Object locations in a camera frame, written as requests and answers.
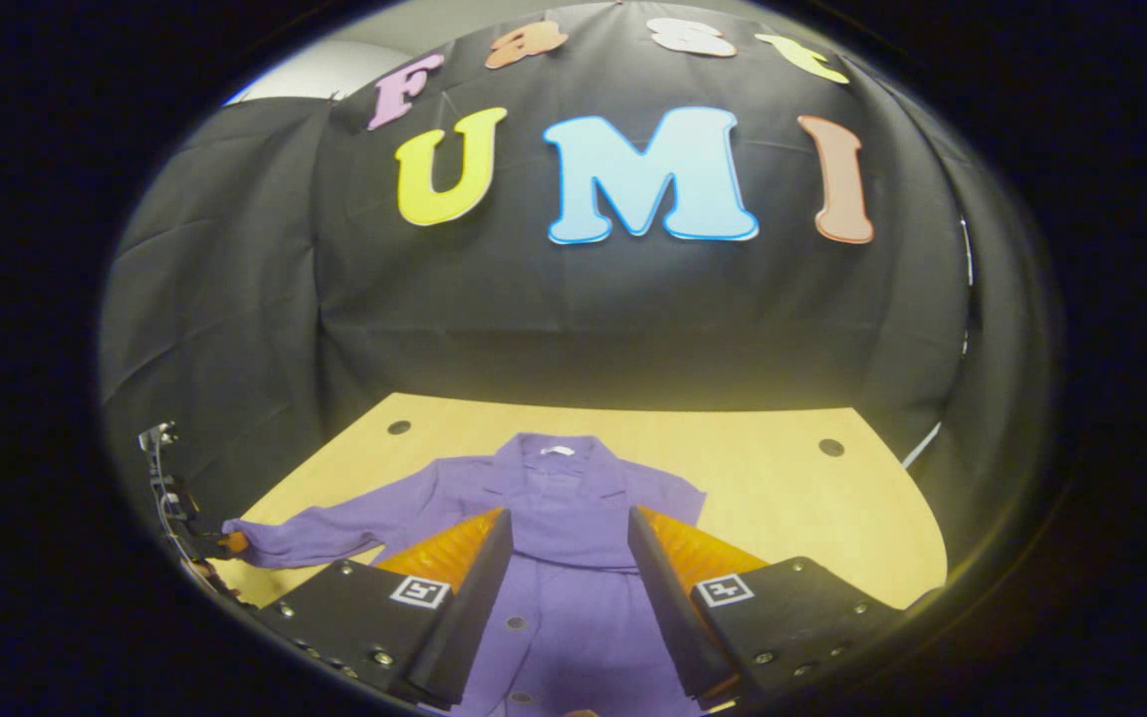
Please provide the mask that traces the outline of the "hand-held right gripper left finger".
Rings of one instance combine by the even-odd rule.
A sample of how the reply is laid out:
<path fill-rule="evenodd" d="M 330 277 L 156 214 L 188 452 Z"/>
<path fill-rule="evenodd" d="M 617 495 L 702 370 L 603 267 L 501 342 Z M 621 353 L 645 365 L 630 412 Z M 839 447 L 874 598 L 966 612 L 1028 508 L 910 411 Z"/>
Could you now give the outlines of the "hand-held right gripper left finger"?
<path fill-rule="evenodd" d="M 256 609 L 262 625 L 364 688 L 446 711 L 513 555 L 513 513 L 468 519 L 379 566 L 344 559 Z"/>

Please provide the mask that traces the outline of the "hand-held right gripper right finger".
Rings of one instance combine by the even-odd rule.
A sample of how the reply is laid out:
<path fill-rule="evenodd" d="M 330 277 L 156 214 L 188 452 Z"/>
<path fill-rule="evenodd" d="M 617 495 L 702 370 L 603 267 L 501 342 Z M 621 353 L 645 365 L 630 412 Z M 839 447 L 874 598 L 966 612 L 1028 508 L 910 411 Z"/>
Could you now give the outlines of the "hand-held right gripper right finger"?
<path fill-rule="evenodd" d="M 768 563 L 645 507 L 627 544 L 684 693 L 702 708 L 796 708 L 900 609 L 810 558 Z"/>

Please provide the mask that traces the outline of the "purple button shirt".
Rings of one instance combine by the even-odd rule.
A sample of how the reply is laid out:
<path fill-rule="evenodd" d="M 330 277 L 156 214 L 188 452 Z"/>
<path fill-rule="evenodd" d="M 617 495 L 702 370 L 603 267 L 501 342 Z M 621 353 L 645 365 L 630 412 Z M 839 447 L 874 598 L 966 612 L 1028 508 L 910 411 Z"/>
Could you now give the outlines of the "purple button shirt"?
<path fill-rule="evenodd" d="M 264 569 L 323 566 L 413 548 L 497 508 L 513 558 L 461 703 L 448 717 L 702 717 L 687 697 L 629 550 L 629 511 L 693 525 L 705 494 L 614 455 L 593 436 L 518 434 L 491 455 L 434 460 L 409 477 L 279 525 L 228 519 L 241 559 Z"/>

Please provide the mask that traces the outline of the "black backdrop cloth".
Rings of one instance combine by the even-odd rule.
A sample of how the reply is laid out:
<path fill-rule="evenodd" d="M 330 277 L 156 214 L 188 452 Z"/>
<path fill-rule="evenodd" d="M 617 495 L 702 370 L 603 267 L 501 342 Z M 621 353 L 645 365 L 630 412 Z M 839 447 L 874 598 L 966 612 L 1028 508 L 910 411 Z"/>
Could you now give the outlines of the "black backdrop cloth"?
<path fill-rule="evenodd" d="M 214 109 L 115 246 L 97 405 L 237 516 L 389 393 L 855 408 L 951 560 L 1039 491 L 1061 369 L 1041 236 L 924 96 L 797 20 L 579 3 L 340 100 Z"/>

